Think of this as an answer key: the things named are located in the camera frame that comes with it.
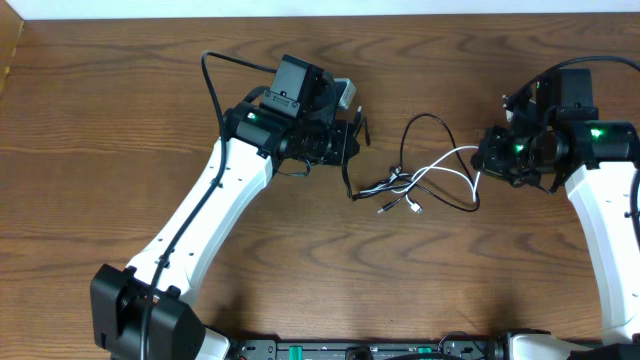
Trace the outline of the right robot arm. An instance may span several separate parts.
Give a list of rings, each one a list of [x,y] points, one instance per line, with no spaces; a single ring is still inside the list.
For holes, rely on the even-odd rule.
[[[639,356],[639,136],[629,122],[602,121],[587,69],[557,67],[506,97],[508,124],[486,131],[473,168],[512,187],[564,189],[587,242],[598,287],[602,343],[512,330],[489,359],[636,359]]]

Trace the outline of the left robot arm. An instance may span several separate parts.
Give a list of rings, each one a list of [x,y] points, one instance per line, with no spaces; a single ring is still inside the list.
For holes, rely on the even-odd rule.
[[[339,120],[356,87],[285,55],[273,82],[215,110],[219,137],[198,180],[163,229],[122,270],[90,284],[94,340],[113,359],[225,359],[231,340],[193,306],[213,259],[249,203],[285,160],[345,168],[361,118]]]

